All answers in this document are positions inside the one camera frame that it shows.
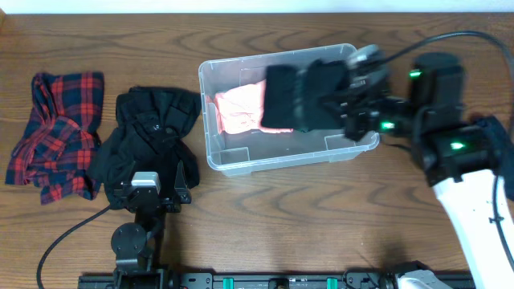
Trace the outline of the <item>pink shirt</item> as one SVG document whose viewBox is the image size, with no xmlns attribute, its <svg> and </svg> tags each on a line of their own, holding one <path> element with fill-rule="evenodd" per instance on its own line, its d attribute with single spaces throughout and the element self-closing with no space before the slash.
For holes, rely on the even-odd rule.
<svg viewBox="0 0 514 289">
<path fill-rule="evenodd" d="M 291 128 L 265 128 L 263 117 L 264 92 L 266 81 L 219 92 L 214 97 L 218 132 L 240 134 L 251 130 L 265 133 L 292 132 Z"/>
</svg>

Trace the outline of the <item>navy garment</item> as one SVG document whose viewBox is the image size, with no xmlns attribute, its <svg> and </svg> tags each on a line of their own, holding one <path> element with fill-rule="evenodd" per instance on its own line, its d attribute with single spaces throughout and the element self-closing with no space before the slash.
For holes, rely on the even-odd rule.
<svg viewBox="0 0 514 289">
<path fill-rule="evenodd" d="M 473 124 L 484 130 L 492 145 L 495 164 L 492 171 L 504 179 L 504 191 L 507 199 L 513 200 L 513 143 L 504 126 L 494 116 L 485 116 L 474 120 Z"/>
</svg>

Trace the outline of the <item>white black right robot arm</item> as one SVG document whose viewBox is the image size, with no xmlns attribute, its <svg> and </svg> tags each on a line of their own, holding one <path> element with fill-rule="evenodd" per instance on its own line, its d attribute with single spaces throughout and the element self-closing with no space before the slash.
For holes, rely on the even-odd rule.
<svg viewBox="0 0 514 289">
<path fill-rule="evenodd" d="M 463 120 L 464 70 L 459 59 L 434 52 L 414 60 L 410 97 L 384 88 L 389 72 L 377 52 L 355 52 L 348 60 L 352 85 L 345 106 L 345 135 L 360 140 L 375 131 L 410 142 L 445 209 L 475 285 L 513 285 L 513 220 L 507 197 L 513 188 L 513 146 L 500 122 Z"/>
</svg>

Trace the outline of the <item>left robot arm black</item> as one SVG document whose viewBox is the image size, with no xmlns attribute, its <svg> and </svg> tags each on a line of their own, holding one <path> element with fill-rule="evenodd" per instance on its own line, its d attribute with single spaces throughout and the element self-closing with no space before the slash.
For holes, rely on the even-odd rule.
<svg viewBox="0 0 514 289">
<path fill-rule="evenodd" d="M 160 264 L 165 217 L 179 213 L 191 203 L 184 164 L 179 161 L 170 193 L 161 187 L 156 172 L 136 172 L 113 192 L 121 207 L 135 214 L 133 222 L 119 226 L 111 238 L 116 268 L 110 285 L 114 289 L 179 288 L 180 276 Z"/>
</svg>

